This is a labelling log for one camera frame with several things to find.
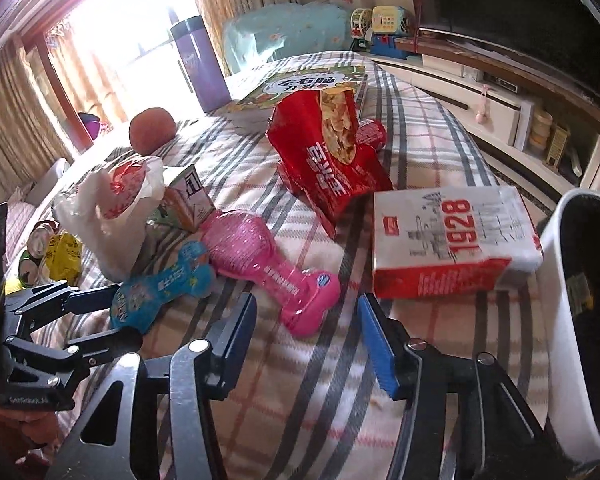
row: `white plastic bag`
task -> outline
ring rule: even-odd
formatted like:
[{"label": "white plastic bag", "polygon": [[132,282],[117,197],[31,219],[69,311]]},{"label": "white plastic bag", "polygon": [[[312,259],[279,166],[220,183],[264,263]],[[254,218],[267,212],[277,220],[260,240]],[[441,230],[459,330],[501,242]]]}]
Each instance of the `white plastic bag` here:
[{"label": "white plastic bag", "polygon": [[124,187],[121,192],[116,186],[116,168],[103,168],[89,173],[74,192],[57,197],[53,206],[56,220],[93,252],[103,276],[112,282],[129,278],[144,241],[146,220],[164,195],[160,158],[136,158],[121,166],[129,163],[142,164],[142,172],[136,173],[141,187],[130,204],[124,201],[132,197],[125,197]]}]

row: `red number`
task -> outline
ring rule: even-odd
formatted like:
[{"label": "red number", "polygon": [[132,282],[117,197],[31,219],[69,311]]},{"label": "red number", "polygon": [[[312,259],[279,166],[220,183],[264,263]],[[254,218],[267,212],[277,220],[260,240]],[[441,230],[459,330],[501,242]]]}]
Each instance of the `red number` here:
[{"label": "red number", "polygon": [[480,250],[480,245],[460,245],[460,246],[451,246],[449,247],[449,249],[451,249],[451,252],[453,254],[457,254],[460,251],[473,251],[473,250]]},{"label": "red number", "polygon": [[452,231],[446,234],[446,240],[451,244],[464,244],[475,242],[478,239],[475,231]]},{"label": "red number", "polygon": [[471,205],[467,200],[445,200],[442,203],[442,211],[445,213],[467,213],[471,211]]},{"label": "red number", "polygon": [[448,216],[445,218],[445,226],[448,229],[457,229],[458,226],[454,224],[454,222],[458,222],[462,227],[466,227],[467,229],[471,229],[475,227],[474,217],[471,215],[466,216],[466,220],[460,218],[459,216]]}]

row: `blue logo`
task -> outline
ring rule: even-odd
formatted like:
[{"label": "blue logo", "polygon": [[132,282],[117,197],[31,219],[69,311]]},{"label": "blue logo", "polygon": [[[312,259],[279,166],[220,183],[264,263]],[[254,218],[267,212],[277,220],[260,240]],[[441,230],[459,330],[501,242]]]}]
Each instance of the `blue logo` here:
[{"label": "blue logo", "polygon": [[331,281],[331,278],[329,277],[328,274],[321,274],[320,276],[318,276],[318,279],[316,280],[316,282],[318,283],[318,286],[326,286],[330,281]]}]

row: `person's hand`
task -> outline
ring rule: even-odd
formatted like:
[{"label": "person's hand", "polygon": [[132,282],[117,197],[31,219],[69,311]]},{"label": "person's hand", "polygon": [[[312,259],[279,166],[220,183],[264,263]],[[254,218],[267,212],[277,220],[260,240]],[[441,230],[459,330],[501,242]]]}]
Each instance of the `person's hand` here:
[{"label": "person's hand", "polygon": [[0,408],[0,442],[14,461],[25,456],[29,449],[51,444],[58,433],[58,418],[54,412]]}]

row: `pink plastic package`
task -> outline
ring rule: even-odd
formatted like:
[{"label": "pink plastic package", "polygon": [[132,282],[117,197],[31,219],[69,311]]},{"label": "pink plastic package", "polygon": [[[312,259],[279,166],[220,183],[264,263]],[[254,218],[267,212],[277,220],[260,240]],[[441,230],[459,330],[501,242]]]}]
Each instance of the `pink plastic package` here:
[{"label": "pink plastic package", "polygon": [[340,297],[336,274],[300,270],[277,250],[265,221],[248,211],[214,212],[202,241],[219,274],[262,286],[281,305],[280,322],[294,337],[314,334]]}]

